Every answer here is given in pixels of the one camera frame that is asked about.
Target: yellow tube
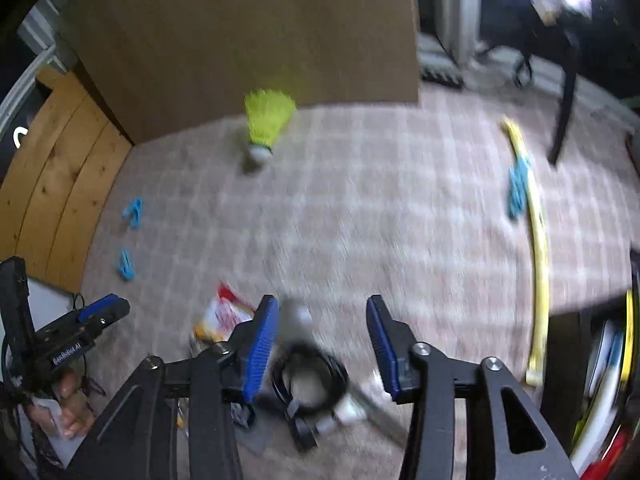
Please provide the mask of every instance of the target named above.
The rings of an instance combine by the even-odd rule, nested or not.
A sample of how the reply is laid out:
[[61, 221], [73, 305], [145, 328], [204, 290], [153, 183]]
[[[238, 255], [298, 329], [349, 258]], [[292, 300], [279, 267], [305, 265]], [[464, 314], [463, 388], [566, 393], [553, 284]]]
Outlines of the yellow tube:
[[[502, 129], [509, 135], [513, 151], [529, 162], [529, 155], [518, 125], [507, 117], [500, 122]], [[527, 177], [527, 203], [533, 236], [535, 316], [529, 365], [526, 382], [530, 386], [542, 386], [545, 365], [546, 335], [549, 328], [549, 262], [546, 249], [545, 218], [540, 203], [540, 192], [529, 164]]]

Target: brown board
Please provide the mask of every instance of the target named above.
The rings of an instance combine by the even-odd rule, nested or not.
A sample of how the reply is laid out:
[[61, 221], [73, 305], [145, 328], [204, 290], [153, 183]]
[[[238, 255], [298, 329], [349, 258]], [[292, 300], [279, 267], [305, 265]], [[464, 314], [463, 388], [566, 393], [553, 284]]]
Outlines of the brown board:
[[412, 0], [69, 0], [61, 30], [134, 142], [229, 114], [418, 99]]
[[127, 153], [129, 141], [108, 123], [89, 152], [58, 224], [46, 282], [79, 292], [84, 263], [100, 213]]
[[31, 195], [15, 251], [24, 258], [27, 273], [34, 278], [46, 278], [62, 211], [84, 160], [106, 123], [107, 117], [98, 105], [85, 97], [49, 153]]
[[73, 74], [61, 78], [34, 117], [0, 187], [0, 260], [15, 254], [31, 195], [51, 150], [86, 91]]

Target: carpet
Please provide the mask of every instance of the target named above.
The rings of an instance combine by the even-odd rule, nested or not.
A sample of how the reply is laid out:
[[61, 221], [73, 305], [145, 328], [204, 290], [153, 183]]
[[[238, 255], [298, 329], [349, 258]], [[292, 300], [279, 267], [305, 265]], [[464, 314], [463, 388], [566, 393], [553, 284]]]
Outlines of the carpet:
[[[629, 244], [640, 243], [625, 132], [576, 106], [555, 170], [545, 153], [556, 110], [535, 91], [517, 105], [439, 86], [422, 87], [419, 107], [302, 109], [270, 165], [251, 175], [242, 172], [244, 118], [136, 146], [84, 272], [87, 301], [114, 292], [131, 304], [90, 352], [92, 376], [113, 395], [149, 353], [184, 358], [190, 328], [222, 281], [253, 304], [263, 294], [301, 298], [316, 341], [357, 381], [375, 368], [365, 322], [375, 293], [418, 339], [457, 359], [499, 356], [520, 379], [532, 256], [527, 219], [506, 213], [513, 153], [501, 115], [519, 123], [541, 187], [553, 312], [625, 290]], [[120, 219], [135, 196], [144, 200], [138, 230]], [[115, 269], [121, 248], [136, 271], [129, 283]], [[392, 411], [408, 426], [410, 407]], [[458, 410], [457, 430], [464, 420]], [[463, 436], [456, 442], [461, 478]], [[367, 424], [322, 438], [306, 455], [283, 425], [262, 457], [240, 456], [245, 478], [265, 480], [382, 480], [396, 478], [402, 461]], [[179, 469], [188, 476], [184, 449]]]

